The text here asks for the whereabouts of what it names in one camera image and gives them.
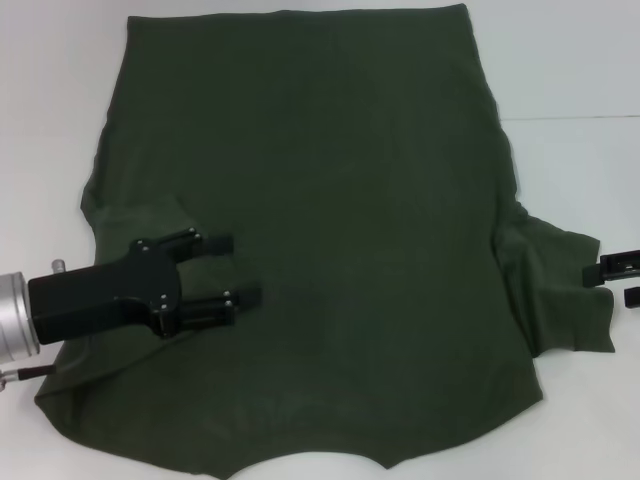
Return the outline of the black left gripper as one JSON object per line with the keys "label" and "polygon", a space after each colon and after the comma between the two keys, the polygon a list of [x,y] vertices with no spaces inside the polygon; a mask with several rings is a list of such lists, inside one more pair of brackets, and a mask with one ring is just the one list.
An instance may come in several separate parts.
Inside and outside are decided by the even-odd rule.
{"label": "black left gripper", "polygon": [[31,279],[31,319],[44,345],[131,325],[167,338],[231,326],[262,303],[261,287],[182,300],[176,263],[234,252],[232,235],[204,236],[196,228],[133,245],[120,259]]}

